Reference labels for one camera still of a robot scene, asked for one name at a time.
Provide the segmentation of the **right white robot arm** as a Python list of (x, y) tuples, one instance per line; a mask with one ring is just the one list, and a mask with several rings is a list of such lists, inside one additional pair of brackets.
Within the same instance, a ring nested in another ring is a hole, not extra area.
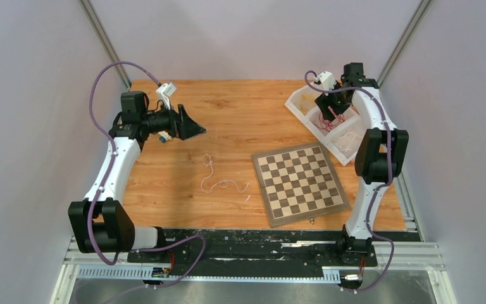
[(378, 82), (366, 77), (362, 63), (344, 65), (340, 80), (321, 72), (307, 84), (320, 93), (315, 103), (324, 119), (333, 120), (355, 107), (365, 129), (354, 165), (358, 193), (335, 253), (349, 265), (372, 253), (375, 217), (383, 195), (401, 173), (409, 134), (391, 121), (380, 100)]

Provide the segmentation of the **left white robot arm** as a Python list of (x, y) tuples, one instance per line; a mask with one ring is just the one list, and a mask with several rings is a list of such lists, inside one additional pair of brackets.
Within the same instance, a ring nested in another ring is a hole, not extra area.
[(182, 104), (176, 109), (149, 110), (149, 98), (142, 91), (124, 92), (120, 102), (120, 121), (105, 133), (108, 148), (98, 176), (83, 200), (70, 203), (68, 216), (82, 253), (144, 249), (152, 262), (161, 262), (168, 254), (162, 228), (135, 225), (123, 207), (132, 167), (151, 134), (166, 132), (184, 141), (206, 129), (191, 119)]

